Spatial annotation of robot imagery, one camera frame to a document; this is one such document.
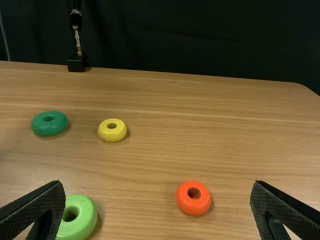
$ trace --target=table surface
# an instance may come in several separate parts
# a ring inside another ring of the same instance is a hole
[[[0,72],[0,206],[59,179],[67,195],[96,203],[90,240],[260,239],[255,180],[320,209],[320,102],[305,86],[19,62],[0,62]],[[34,135],[33,117],[49,110],[70,128]],[[109,118],[127,124],[122,141],[99,139]],[[187,180],[211,194],[203,216],[176,206]]]

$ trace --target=plastic donut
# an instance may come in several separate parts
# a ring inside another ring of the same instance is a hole
[[[69,195],[55,240],[84,240],[94,230],[97,219],[98,211],[90,198],[80,194]]]
[[[60,111],[45,111],[32,120],[31,127],[35,134],[43,137],[57,135],[68,126],[68,119]]]
[[[205,214],[211,206],[208,189],[198,181],[185,181],[176,190],[176,204],[182,212],[190,216]]]
[[[98,127],[99,137],[106,142],[118,142],[127,134],[126,124],[116,118],[110,118],[100,123]]]

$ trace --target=green ring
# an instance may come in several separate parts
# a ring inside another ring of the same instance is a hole
[[[43,137],[57,135],[68,126],[68,119],[60,111],[45,111],[32,120],[32,130],[35,134]]]
[[[55,240],[84,240],[94,230],[97,219],[97,207],[90,198],[69,195]]]

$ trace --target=dark green ring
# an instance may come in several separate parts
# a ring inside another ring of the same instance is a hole
[[[57,135],[68,126],[67,116],[60,111],[45,111],[32,120],[32,130],[35,134],[43,137]]]

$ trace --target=black curtain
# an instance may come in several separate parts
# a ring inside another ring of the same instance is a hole
[[[12,61],[66,64],[72,0],[0,0]],[[318,0],[83,0],[93,67],[301,83],[320,93]],[[6,60],[3,36],[0,59]]]

